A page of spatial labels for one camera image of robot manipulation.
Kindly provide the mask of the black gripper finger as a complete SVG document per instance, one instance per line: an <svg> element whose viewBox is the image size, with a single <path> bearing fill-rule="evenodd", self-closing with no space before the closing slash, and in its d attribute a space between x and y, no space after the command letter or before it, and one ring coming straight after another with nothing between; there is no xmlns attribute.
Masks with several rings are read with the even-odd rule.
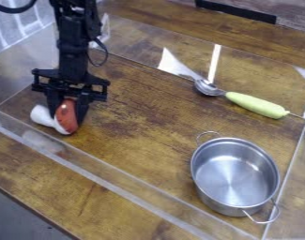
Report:
<svg viewBox="0 0 305 240"><path fill-rule="evenodd" d="M78 124L82 124L90 108L90 97L81 95L76 103L76 116Z"/></svg>
<svg viewBox="0 0 305 240"><path fill-rule="evenodd" d="M56 115L56 111L64 101L64 94L57 90L50 90L48 93L48 105L50 109L52 116Z"/></svg>

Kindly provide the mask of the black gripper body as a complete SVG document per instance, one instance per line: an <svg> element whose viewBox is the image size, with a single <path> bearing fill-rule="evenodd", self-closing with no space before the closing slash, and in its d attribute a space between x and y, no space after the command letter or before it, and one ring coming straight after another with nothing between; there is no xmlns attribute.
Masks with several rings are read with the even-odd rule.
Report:
<svg viewBox="0 0 305 240"><path fill-rule="evenodd" d="M34 82L31 90L42 92L49 102L61 102L65 97L81 98L82 95L90 101L105 101L108 99L108 88L110 82L88 73L80 81L65 79L57 69L38 69L31 71Z"/></svg>

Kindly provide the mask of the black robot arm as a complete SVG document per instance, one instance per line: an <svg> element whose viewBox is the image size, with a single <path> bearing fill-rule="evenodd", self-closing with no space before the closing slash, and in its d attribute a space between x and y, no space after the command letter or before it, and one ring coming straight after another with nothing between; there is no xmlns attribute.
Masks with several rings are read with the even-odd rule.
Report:
<svg viewBox="0 0 305 240"><path fill-rule="evenodd" d="M60 51L58 69L31 71L31 90L48 97L52 116L68 97L76 98L74 115L82 124L90 104L108 99L110 81L89 72L90 42L94 41L108 53L101 42L102 23L98 17L96 0L50 0L58 27L57 48Z"/></svg>

